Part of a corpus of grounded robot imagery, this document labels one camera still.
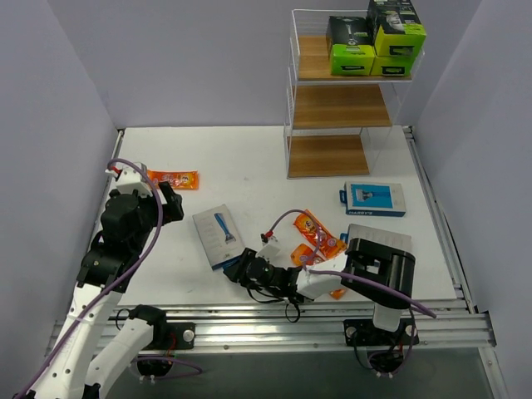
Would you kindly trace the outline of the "grey box blue razor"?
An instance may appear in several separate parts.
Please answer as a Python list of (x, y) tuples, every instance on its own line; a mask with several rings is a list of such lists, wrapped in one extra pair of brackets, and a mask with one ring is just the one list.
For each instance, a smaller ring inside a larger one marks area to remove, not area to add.
[(365, 239), (388, 247), (411, 252), (411, 236), (384, 229), (376, 229), (360, 224), (349, 224), (346, 233), (340, 234), (340, 240), (348, 244), (351, 239)]
[(194, 214), (192, 219), (212, 270), (230, 266), (243, 253), (243, 240), (225, 204)]

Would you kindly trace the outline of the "black green razor pack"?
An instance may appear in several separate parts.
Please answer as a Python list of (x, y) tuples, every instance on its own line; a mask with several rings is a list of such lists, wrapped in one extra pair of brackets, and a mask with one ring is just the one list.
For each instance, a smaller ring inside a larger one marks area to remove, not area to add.
[(333, 76), (370, 75), (375, 51), (364, 17), (330, 16), (326, 42)]

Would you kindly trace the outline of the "tall green black razor box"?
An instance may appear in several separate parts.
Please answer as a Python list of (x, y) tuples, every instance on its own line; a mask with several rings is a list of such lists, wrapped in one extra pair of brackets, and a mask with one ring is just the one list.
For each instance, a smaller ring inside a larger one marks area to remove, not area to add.
[(416, 57), (375, 56), (370, 71), (371, 76), (410, 76)]

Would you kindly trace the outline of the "small black green razor box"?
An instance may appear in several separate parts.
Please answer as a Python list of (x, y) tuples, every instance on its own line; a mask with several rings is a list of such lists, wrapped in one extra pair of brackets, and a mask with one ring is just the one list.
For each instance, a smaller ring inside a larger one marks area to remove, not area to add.
[(412, 1), (370, 1), (367, 25), (379, 57), (417, 57), (426, 40)]

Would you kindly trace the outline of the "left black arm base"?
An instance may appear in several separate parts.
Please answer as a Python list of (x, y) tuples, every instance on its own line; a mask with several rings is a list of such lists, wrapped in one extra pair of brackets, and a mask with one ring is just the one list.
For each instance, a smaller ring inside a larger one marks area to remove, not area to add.
[(196, 324), (191, 322), (170, 323), (167, 328), (169, 343), (165, 345), (165, 348), (171, 351), (193, 349), (195, 346), (195, 329)]

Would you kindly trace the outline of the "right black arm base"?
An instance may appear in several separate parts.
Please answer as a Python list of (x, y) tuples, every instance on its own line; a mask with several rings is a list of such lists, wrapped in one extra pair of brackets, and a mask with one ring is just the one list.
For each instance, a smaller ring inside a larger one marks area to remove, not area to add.
[(402, 318), (394, 332), (379, 329), (369, 318), (345, 319), (343, 322), (345, 343), (349, 347), (390, 347), (392, 344), (417, 345), (418, 333), (413, 331), (412, 320)]

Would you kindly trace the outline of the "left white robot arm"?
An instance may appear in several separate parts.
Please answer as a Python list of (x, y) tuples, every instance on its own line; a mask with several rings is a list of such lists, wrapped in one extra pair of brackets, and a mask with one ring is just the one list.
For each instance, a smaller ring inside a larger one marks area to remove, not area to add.
[(101, 351), (96, 346), (132, 275), (153, 249), (163, 225), (184, 218), (182, 198), (167, 182), (119, 184), (109, 193), (101, 230), (81, 261), (70, 309), (56, 343), (19, 398), (104, 398), (145, 347), (168, 339), (165, 311), (132, 309)]

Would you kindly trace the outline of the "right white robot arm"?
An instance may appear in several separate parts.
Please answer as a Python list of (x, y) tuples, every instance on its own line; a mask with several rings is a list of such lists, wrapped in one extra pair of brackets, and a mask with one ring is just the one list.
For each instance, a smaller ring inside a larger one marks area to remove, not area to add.
[(234, 263), (224, 267), (224, 275), (249, 295), (260, 293), (268, 298), (268, 303), (285, 302), (296, 309), (347, 288), (374, 302), (368, 324), (374, 340), (390, 342), (399, 333), (402, 312), (413, 305), (413, 255), (355, 238), (332, 259), (316, 264), (305, 260), (301, 266), (282, 268), (270, 263), (278, 252), (276, 239), (264, 240), (259, 251), (244, 249)]

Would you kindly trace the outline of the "orange razor bag far left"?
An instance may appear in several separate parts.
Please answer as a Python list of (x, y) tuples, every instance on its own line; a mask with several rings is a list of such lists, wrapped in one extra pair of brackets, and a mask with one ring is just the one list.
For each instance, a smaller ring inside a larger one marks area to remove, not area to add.
[(175, 190), (197, 190), (200, 186), (200, 175), (193, 171), (157, 171), (147, 170), (150, 180), (158, 185), (167, 182)]

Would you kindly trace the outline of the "orange razor bag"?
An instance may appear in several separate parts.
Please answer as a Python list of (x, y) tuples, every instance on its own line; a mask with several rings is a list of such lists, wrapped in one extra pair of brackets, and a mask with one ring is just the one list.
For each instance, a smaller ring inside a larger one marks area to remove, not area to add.
[(293, 225), (326, 259), (332, 259), (346, 250), (346, 244), (333, 236), (309, 209), (304, 210)]
[(150, 180), (158, 185), (167, 182), (175, 190), (197, 190), (200, 186), (200, 175), (193, 171), (157, 171), (147, 170)]
[[(308, 256), (313, 253), (313, 249), (307, 246), (306, 244), (300, 244), (291, 254), (290, 258), (295, 267), (302, 267), (307, 264)], [(346, 293), (346, 290), (343, 288), (330, 291), (328, 295), (335, 299), (341, 299)]]

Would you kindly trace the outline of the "orange razor bag lower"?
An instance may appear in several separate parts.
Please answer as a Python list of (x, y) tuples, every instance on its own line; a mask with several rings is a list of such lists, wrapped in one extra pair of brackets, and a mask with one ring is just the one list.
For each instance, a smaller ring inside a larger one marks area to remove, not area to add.
[[(290, 258), (295, 267), (302, 267), (307, 264), (308, 256), (313, 253), (313, 249), (307, 246), (306, 244), (300, 244), (291, 254)], [(335, 299), (341, 299), (346, 293), (346, 290), (343, 288), (330, 291), (328, 295)]]

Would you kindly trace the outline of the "orange razor bag upper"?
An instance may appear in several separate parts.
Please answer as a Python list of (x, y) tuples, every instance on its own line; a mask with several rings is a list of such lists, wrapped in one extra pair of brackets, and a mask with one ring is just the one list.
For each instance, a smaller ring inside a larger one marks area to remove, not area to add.
[(304, 210), (293, 225), (326, 259), (332, 259), (346, 250), (346, 244), (333, 236), (309, 209)]

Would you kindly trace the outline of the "blue white razor box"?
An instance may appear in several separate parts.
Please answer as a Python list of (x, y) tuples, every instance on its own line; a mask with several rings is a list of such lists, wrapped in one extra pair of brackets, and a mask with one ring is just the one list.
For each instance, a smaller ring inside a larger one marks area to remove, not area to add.
[(347, 181), (339, 190), (346, 214), (402, 217), (406, 201), (400, 184), (357, 183)]

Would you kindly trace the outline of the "aluminium mounting rail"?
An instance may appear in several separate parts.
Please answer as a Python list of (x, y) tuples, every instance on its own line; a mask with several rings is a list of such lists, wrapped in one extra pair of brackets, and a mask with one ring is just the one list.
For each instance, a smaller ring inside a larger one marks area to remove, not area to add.
[[(436, 318), (416, 315), (420, 349), (493, 347), (495, 334), (486, 313), (472, 313), (463, 299), (431, 300)], [(371, 318), (364, 302), (310, 303), (296, 323), (281, 304), (166, 306), (173, 323), (195, 324), (193, 354), (253, 352), (341, 352), (346, 350), (343, 321)]]

